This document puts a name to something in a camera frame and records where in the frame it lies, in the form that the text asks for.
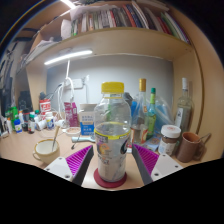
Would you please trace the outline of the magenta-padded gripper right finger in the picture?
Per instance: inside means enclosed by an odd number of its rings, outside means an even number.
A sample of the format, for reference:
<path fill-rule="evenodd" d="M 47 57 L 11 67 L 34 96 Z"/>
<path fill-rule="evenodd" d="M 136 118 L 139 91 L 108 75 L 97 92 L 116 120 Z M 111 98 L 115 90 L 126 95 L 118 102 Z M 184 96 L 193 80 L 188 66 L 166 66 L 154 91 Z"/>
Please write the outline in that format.
<path fill-rule="evenodd" d="M 132 145 L 132 155 L 145 185 L 182 169 L 182 166 L 169 155 L 158 155 L 136 144 Z"/>

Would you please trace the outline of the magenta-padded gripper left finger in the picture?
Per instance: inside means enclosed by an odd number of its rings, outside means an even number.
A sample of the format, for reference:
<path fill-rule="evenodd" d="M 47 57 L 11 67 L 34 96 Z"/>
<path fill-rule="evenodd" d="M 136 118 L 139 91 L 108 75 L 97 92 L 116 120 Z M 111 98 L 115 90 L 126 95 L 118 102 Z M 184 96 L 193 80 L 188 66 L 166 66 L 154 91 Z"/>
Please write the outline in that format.
<path fill-rule="evenodd" d="M 81 186 L 93 155 L 93 146 L 90 145 L 67 158 L 56 158 L 45 171 Z"/>

